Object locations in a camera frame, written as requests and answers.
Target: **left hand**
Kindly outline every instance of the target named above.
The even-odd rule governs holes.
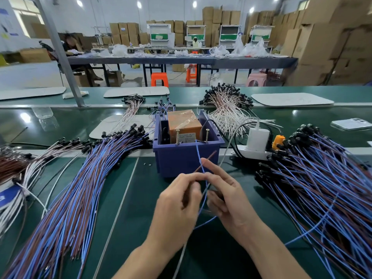
[[[154,216],[143,245],[165,255],[170,260],[190,237],[196,220],[202,192],[197,180],[205,180],[203,173],[178,175],[160,194]],[[182,199],[189,184],[189,202],[183,207]]]

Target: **stool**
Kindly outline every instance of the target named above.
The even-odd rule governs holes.
[[[195,67],[195,73],[191,73],[191,69]],[[186,82],[190,82],[190,79],[196,79],[196,75],[198,74],[197,65],[190,65],[187,68],[186,72]]]
[[[259,87],[266,86],[267,74],[264,73],[251,73],[248,76],[246,87],[254,86],[254,82],[257,81]]]
[[[156,80],[162,80],[163,86],[169,87],[168,77],[166,72],[153,72],[151,74],[151,86],[156,86]]]

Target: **workbench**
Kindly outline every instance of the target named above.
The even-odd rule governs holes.
[[[17,107],[10,108],[2,101],[0,105],[0,134],[13,138],[13,142],[28,142],[51,145],[62,136],[67,139],[80,137],[85,140],[89,133],[108,116],[123,113],[121,100],[103,98],[101,89],[87,88],[90,95],[85,98],[89,107],[77,108],[74,100],[62,104],[61,96],[22,99],[16,102]],[[190,109],[197,111],[198,102],[204,96],[206,88],[170,88],[170,99],[177,104],[177,110]],[[312,123],[320,127],[322,133],[335,142],[349,148],[360,158],[372,162],[372,148],[366,141],[372,140],[372,130],[340,131],[330,126],[331,121],[359,117],[371,120],[372,92],[370,87],[265,87],[242,88],[247,95],[252,93],[288,93],[308,92],[334,100],[336,106],[327,107],[295,107],[268,108],[256,104],[254,112],[261,119],[276,119],[277,124],[284,127],[283,134],[291,135],[301,124]],[[146,104],[151,104],[159,97],[147,97]],[[34,116],[30,105],[51,103],[54,118],[58,127],[45,132],[40,121]],[[27,113],[31,122],[24,122],[20,114]],[[141,108],[139,114],[149,114]],[[69,157],[59,158],[44,171],[42,178],[34,188],[38,193],[45,184],[66,162]],[[83,163],[84,157],[76,159],[62,175],[52,198],[56,196],[75,176]],[[234,157],[226,157],[222,167],[236,178],[244,188],[250,203],[260,218],[283,241],[297,237],[298,231],[286,213],[276,201],[254,180],[257,162],[242,161]],[[95,232],[84,269],[83,278],[110,278],[123,264],[131,251],[146,238],[157,197],[172,179],[164,179],[157,174],[156,161],[152,150],[134,152],[124,159],[119,169],[112,172],[104,185],[100,197]],[[45,202],[53,181],[41,193],[40,199]],[[27,212],[26,223],[16,246],[15,254],[25,243],[40,220],[42,208],[35,203]],[[199,222],[210,216],[202,215]],[[0,242],[0,274],[5,271],[6,261],[11,253],[20,230],[23,212],[19,215],[10,231]],[[289,249],[296,260],[311,278],[330,278],[319,258],[303,240],[291,245]],[[171,278],[180,252],[170,261],[159,278]],[[63,278],[75,278],[80,262],[64,261]],[[336,278],[344,278],[335,272]],[[191,235],[178,278],[260,278],[248,254],[226,232],[219,220],[213,220]]]
[[[107,64],[142,64],[144,70],[145,85],[147,86],[147,76],[146,69],[154,64],[161,65],[161,72],[163,72],[163,65],[167,64],[196,64],[198,73],[196,78],[196,85],[200,86],[200,74],[202,70],[202,65],[210,65],[211,69],[280,69],[289,68],[297,63],[297,58],[228,58],[228,59],[218,59],[210,55],[201,54],[198,57],[191,56],[175,56],[172,54],[159,54],[155,57],[86,57],[86,56],[70,56],[67,58],[70,65],[86,65],[86,64],[101,64],[103,73],[106,80],[106,85],[110,86],[107,77],[107,70],[105,65]]]

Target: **hand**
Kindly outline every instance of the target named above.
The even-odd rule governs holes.
[[[181,173],[160,194],[156,202],[154,217],[144,245],[162,255],[165,254],[168,260],[186,243],[198,219],[202,192],[197,180],[205,180],[205,174]],[[189,201],[187,206],[183,207],[182,199],[189,184]]]
[[[231,236],[246,249],[250,230],[261,222],[261,219],[249,203],[243,188],[234,178],[210,160],[202,158],[201,161],[204,167],[214,173],[205,174],[207,181],[219,191],[216,193],[208,190],[208,207],[220,218]],[[217,195],[220,193],[225,202]]]

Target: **white wire bundle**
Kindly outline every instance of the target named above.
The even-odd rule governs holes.
[[[136,97],[133,97],[133,99],[128,99],[127,102],[129,102],[129,107],[127,108],[123,116],[111,128],[109,132],[110,134],[123,130],[124,127],[129,123],[129,121],[131,121],[131,119],[138,112],[139,106],[142,104],[142,100],[138,100]]]
[[[208,102],[208,104],[215,105],[217,109],[208,113],[208,116],[215,121],[224,134],[227,132],[234,133],[244,123],[256,123],[258,121],[256,117],[250,116],[249,112],[238,107],[239,104],[244,104],[245,102],[242,102],[239,96],[229,93],[229,89],[234,88],[233,86],[228,86],[225,90],[222,90],[221,86],[217,88],[218,91],[210,95]],[[259,121],[278,127],[273,123],[275,122],[273,119],[260,119]],[[250,125],[240,127],[237,131],[237,136],[242,136],[250,127]]]
[[[70,142],[68,145],[63,146],[58,142],[55,142],[50,146],[43,154],[33,159],[26,167],[24,177],[22,176],[21,183],[17,183],[22,189],[18,191],[14,199],[11,201],[9,206],[0,215],[0,239],[9,230],[17,216],[19,215],[22,206],[24,205],[25,197],[28,195],[33,195],[30,191],[39,179],[44,167],[49,164],[52,160],[63,155],[67,151],[80,150],[83,145],[80,143],[76,146],[72,145]],[[43,215],[46,212],[46,205],[44,206],[42,202],[35,196],[36,200],[43,206]]]

